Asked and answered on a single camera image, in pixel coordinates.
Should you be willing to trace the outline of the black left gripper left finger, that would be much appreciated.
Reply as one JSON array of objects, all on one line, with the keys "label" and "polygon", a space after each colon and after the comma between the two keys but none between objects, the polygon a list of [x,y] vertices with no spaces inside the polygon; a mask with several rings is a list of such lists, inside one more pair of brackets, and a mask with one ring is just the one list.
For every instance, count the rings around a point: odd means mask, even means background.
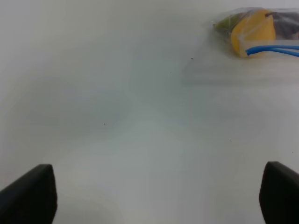
[{"label": "black left gripper left finger", "polygon": [[57,211],[53,166],[40,164],[0,191],[2,224],[51,224]]}]

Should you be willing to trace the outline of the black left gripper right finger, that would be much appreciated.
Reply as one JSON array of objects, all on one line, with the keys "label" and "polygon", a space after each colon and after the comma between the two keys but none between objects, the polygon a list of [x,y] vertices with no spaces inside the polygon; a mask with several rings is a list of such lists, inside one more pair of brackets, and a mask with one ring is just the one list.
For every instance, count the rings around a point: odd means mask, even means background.
[{"label": "black left gripper right finger", "polygon": [[266,164],[259,193],[266,224],[299,222],[299,174],[277,161]]}]

